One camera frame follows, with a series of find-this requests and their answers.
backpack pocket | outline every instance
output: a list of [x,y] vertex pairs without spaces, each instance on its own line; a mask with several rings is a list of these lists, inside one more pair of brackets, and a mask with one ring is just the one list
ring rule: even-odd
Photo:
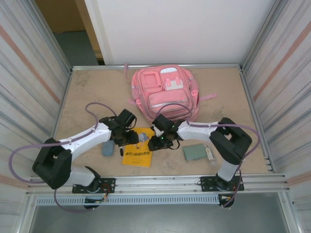
[[[161,107],[169,103],[179,103],[186,107],[189,107],[191,100],[189,100],[183,89],[175,89],[175,90],[161,91],[158,93],[152,93],[148,97],[148,102],[151,111],[154,113],[158,113]],[[184,112],[184,110],[186,109],[180,105],[170,105],[163,108],[161,112],[165,113],[176,110],[182,110]]]
[[161,78],[158,72],[145,70],[140,74],[141,86],[144,92],[154,93],[163,90]]

wooden board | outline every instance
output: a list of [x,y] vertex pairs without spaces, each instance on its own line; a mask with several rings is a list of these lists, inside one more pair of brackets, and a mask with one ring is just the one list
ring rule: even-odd
[[[223,69],[190,69],[200,86],[200,94],[216,93],[217,98],[200,103],[200,114],[197,122],[219,121],[229,117],[237,124],[255,127],[238,70]],[[132,77],[134,70],[129,70]],[[131,85],[122,70],[89,70],[75,71],[69,87],[64,110],[61,116],[56,139],[67,138],[94,125],[94,118],[84,110],[89,102],[101,102],[109,105],[116,113],[124,108],[138,118],[137,127],[150,127],[136,106],[126,101],[131,98]],[[109,110],[101,106],[91,106],[98,118],[111,116]],[[256,136],[250,132],[253,145]],[[182,141],[181,146],[201,143],[200,141]],[[182,149],[159,150],[153,153],[150,168],[124,166],[121,164],[119,148],[115,148],[112,157],[103,157],[102,145],[97,145],[79,156],[75,166],[90,166],[102,176],[149,176],[149,175],[200,175],[215,174],[220,168],[222,158],[211,146],[216,157],[216,165],[212,166],[207,159],[186,161]],[[242,165],[243,173],[265,173],[267,166],[261,148],[255,150]]]

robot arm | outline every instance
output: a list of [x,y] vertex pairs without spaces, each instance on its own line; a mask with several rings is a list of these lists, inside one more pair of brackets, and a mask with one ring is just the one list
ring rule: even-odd
[[159,115],[153,121],[153,130],[156,135],[150,139],[148,147],[151,151],[167,149],[173,145],[174,140],[196,139],[212,142],[224,159],[216,176],[220,178],[220,183],[227,183],[235,175],[252,139],[241,128],[207,126],[222,124],[235,123],[229,118],[223,118],[221,121],[213,123],[196,123],[185,120],[178,120],[174,123],[163,115]]
[[64,184],[80,184],[89,190],[96,190],[100,175],[90,167],[74,167],[72,162],[83,152],[108,140],[114,140],[118,146],[138,143],[137,133],[128,128],[134,120],[136,117],[124,109],[117,117],[100,119],[96,128],[94,125],[84,132],[58,142],[53,138],[48,139],[45,144],[68,143],[42,148],[33,164],[33,171],[52,189]]

yellow booklet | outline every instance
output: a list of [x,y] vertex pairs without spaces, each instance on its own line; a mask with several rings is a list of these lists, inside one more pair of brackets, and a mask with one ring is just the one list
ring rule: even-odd
[[149,139],[155,134],[150,128],[134,128],[138,134],[137,144],[125,146],[123,165],[150,167],[152,152],[148,149]]

blue object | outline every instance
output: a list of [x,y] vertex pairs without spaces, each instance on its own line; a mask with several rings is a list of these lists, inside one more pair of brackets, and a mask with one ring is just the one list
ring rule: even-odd
[[115,142],[113,140],[109,140],[103,143],[102,147],[102,155],[105,157],[109,157],[113,155],[115,151]]

